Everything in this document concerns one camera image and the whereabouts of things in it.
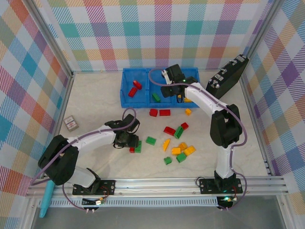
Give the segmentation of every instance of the floor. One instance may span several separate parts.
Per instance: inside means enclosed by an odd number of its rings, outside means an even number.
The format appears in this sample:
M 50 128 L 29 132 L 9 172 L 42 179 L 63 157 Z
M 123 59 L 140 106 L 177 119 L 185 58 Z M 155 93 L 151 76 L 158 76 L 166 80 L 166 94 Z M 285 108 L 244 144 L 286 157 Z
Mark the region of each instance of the floor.
M 201 84 L 206 86 L 215 71 L 200 72 Z M 64 137 L 82 135 L 92 131 L 105 122 L 121 119 L 124 109 L 120 104 L 120 86 L 122 72 L 99 74 L 78 74 L 72 87 L 65 117 L 73 115 L 79 128 L 69 132 L 62 125 Z M 246 176 L 266 176 L 263 158 L 254 133 L 252 122 L 244 100 L 240 84 L 236 84 L 222 99 L 227 104 L 236 104 L 248 133 L 248 142 L 239 147 L 234 156 L 234 168 Z M 142 153 L 131 154 L 128 148 L 115 149 L 111 145 L 102 146 L 79 158 L 77 165 L 89 167 L 100 177 L 111 178 L 152 178 L 152 177 L 212 177 L 216 168 L 217 146 L 210 139 L 210 120 L 199 108 L 186 116 L 184 109 L 171 109 L 169 117 L 151 117 L 149 109 L 136 109 L 141 122 L 137 135 L 143 141 Z M 189 128 L 178 140 L 163 132 L 165 126 L 176 129 L 187 122 Z M 147 136 L 157 139 L 155 146 L 145 143 Z M 171 143 L 166 152 L 163 142 L 170 138 Z M 165 165 L 163 159 L 171 156 L 171 148 L 185 142 L 197 150 L 178 163 Z

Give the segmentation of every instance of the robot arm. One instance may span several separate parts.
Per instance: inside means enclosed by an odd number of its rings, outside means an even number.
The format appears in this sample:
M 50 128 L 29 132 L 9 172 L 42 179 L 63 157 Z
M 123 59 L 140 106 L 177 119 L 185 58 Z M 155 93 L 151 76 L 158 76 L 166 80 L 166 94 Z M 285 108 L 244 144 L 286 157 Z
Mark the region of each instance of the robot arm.
M 193 83 L 192 85 L 205 91 L 205 89 L 199 83 Z M 187 87 L 184 92 L 185 97 L 197 104 L 209 116 L 210 119 L 213 118 L 213 114 L 215 114 L 215 112 L 220 112 L 223 110 L 220 106 L 216 105 L 210 98 L 208 98 L 203 93 L 192 87 Z M 227 106 L 227 104 L 219 101 L 218 99 L 215 98 L 215 100 L 217 100 L 219 104 Z M 233 175 L 233 171 L 230 169 L 230 146 L 231 145 L 228 145 L 227 147 L 219 146 L 217 151 L 216 173 L 222 179 L 228 178 Z
M 231 110 L 239 118 L 237 106 L 234 104 L 227 105 L 210 95 L 195 78 L 186 78 L 177 64 L 162 71 L 162 75 L 167 84 L 187 83 L 196 87 L 193 88 L 187 85 L 163 86 L 161 87 L 161 92 L 164 97 L 174 95 L 180 95 L 182 99 L 186 97 L 197 104 L 209 116 L 211 119 L 210 136 L 213 142 L 219 146 L 217 151 L 217 166 L 214 173 L 215 185 L 217 185 L 220 191 L 227 190 L 230 187 L 230 183 L 236 178 L 236 174 L 234 174 L 230 167 L 231 146 L 239 140 L 242 128 L 237 120 L 221 108 L 219 104 Z
M 76 141 L 73 146 L 69 146 L 46 169 L 45 173 L 56 185 L 62 185 L 66 182 L 73 183 L 85 188 L 87 193 L 93 194 L 99 187 L 100 178 L 89 168 L 84 169 L 76 166 L 78 157 L 108 144 L 113 144 L 115 148 L 137 147 L 139 137 L 134 134 L 140 125 L 137 119 L 126 129 L 103 131 L 127 126 L 133 119 L 133 115 L 129 114 L 123 120 L 106 122 L 105 125 L 93 131 L 94 134 L 92 132 L 84 134 L 83 136 L 87 135 L 85 138 L 76 136 L 67 139 L 61 135 L 55 136 L 41 156 L 38 166 L 44 168 L 68 143 L 81 139 Z

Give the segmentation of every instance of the colorful plaid wall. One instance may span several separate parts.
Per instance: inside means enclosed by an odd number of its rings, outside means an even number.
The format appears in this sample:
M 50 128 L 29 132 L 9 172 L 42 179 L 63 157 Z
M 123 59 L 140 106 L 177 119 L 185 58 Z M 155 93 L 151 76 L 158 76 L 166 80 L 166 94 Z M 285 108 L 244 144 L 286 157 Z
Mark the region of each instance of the colorful plaid wall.
M 252 43 L 271 2 L 36 0 L 71 67 L 82 71 L 219 68 Z
M 0 229 L 15 229 L 68 77 L 21 0 L 0 6 Z
M 244 79 L 275 173 L 305 228 L 305 0 L 286 0 Z

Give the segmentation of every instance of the yellow lego brick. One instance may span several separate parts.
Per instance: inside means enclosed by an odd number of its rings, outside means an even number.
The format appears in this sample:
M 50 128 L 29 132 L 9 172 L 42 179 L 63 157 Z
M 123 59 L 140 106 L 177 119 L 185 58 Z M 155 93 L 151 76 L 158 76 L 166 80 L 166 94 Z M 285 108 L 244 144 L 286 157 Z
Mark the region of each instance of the yellow lego brick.
M 180 153 L 181 153 L 181 149 L 180 149 L 179 147 L 174 147 L 174 148 L 172 149 L 172 155 L 177 156 L 177 155 L 179 155 Z
M 185 110 L 185 113 L 186 113 L 187 116 L 189 116 L 189 115 L 192 113 L 192 111 L 191 111 L 189 108 L 187 108 L 187 109 Z
M 184 98 L 184 102 L 185 103 L 191 103 L 192 101 L 190 99 L 188 99 L 188 98 Z
M 187 144 L 185 142 L 181 142 L 178 146 L 181 149 L 181 152 L 187 148 Z
M 167 147 L 168 147 L 170 141 L 171 141 L 170 139 L 167 139 L 167 140 L 165 140 L 165 142 L 163 143 L 163 150 L 164 150 L 164 151 L 166 151 L 166 149 L 167 149 Z
M 191 155 L 195 151 L 196 151 L 195 147 L 194 146 L 190 146 L 190 147 L 188 147 L 188 148 L 186 148 L 184 150 L 184 153 L 185 153 L 185 155 L 189 156 L 189 155 Z

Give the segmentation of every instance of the blue plastic bin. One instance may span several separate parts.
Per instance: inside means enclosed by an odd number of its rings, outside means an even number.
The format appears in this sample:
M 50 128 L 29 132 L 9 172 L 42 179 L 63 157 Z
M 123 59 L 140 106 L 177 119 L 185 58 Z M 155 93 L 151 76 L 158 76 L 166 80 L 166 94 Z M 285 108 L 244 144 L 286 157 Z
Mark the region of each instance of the blue plastic bin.
M 122 108 L 144 108 L 148 107 L 148 86 L 146 68 L 124 68 L 121 83 L 121 106 Z M 138 90 L 133 98 L 128 96 L 129 91 L 134 87 L 133 81 L 137 80 L 142 84 L 142 89 Z
M 151 68 L 124 68 L 121 83 L 121 106 L 122 108 L 193 108 L 198 107 L 194 103 L 178 103 L 176 96 L 164 98 L 161 87 L 153 84 L 148 79 L 148 72 Z M 181 68 L 185 77 L 193 76 L 200 82 L 198 68 Z M 152 73 L 152 79 L 157 83 L 166 83 L 162 77 L 161 70 Z M 137 80 L 142 84 L 142 89 L 138 90 L 133 98 L 128 96 L 133 87 L 133 81 Z M 157 93 L 161 99 L 160 103 L 155 102 L 152 94 Z

